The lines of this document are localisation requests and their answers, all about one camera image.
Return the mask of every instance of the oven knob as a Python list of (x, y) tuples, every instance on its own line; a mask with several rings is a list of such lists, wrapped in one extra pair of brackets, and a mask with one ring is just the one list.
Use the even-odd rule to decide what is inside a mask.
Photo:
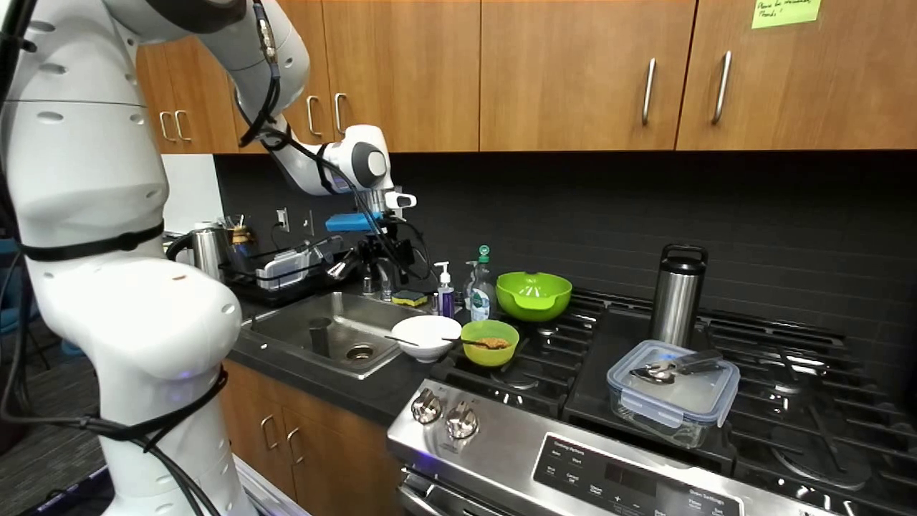
[(448, 427), (451, 427), (454, 440), (468, 440), (477, 435), (478, 417), (465, 402), (458, 402), (448, 417)]
[(430, 390), (421, 390), (420, 399), (410, 403), (410, 412), (421, 423), (433, 423), (441, 412), (441, 399), (435, 399)]

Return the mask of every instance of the lower cabinet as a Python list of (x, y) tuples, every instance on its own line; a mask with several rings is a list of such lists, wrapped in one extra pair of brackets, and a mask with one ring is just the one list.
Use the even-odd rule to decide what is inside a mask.
[(238, 360), (226, 369), (220, 402), (235, 455), (312, 516), (402, 512), (384, 427)]

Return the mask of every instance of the gas stove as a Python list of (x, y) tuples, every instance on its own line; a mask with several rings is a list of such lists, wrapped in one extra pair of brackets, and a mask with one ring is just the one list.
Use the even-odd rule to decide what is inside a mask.
[[(917, 512), (917, 433), (842, 334), (703, 311), (690, 347), (743, 384), (726, 427), (683, 446), (617, 415), (606, 382), (650, 334), (650, 303), (579, 293), (518, 327), (507, 367), (448, 354), (390, 427), (402, 496), (421, 483), (421, 501), (457, 493), (478, 512)], [(440, 417), (421, 423), (430, 402)], [(468, 508), (457, 496), (444, 512)]]

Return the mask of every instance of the lime green bowl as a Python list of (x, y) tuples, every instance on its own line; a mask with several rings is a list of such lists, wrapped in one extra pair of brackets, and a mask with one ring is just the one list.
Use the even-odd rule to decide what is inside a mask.
[(496, 277), (498, 306), (518, 320), (551, 320), (571, 303), (574, 283), (551, 273), (504, 273)]
[(470, 320), (461, 327), (461, 340), (504, 340), (507, 347), (461, 343), (465, 354), (478, 367), (503, 367), (517, 354), (518, 331), (504, 320)]

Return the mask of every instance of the bowl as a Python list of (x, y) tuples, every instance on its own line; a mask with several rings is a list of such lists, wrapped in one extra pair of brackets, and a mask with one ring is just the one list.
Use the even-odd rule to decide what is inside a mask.
[[(470, 320), (461, 327), (461, 350), (478, 367), (503, 367), (517, 354), (518, 331), (504, 320)], [(483, 347), (478, 340), (504, 340), (504, 347)]]
[(551, 320), (571, 303), (574, 283), (551, 273), (504, 273), (496, 277), (498, 306), (518, 320)]
[(444, 314), (414, 314), (392, 327), (404, 354), (414, 354), (421, 364), (433, 364), (441, 353), (458, 340), (461, 324)]

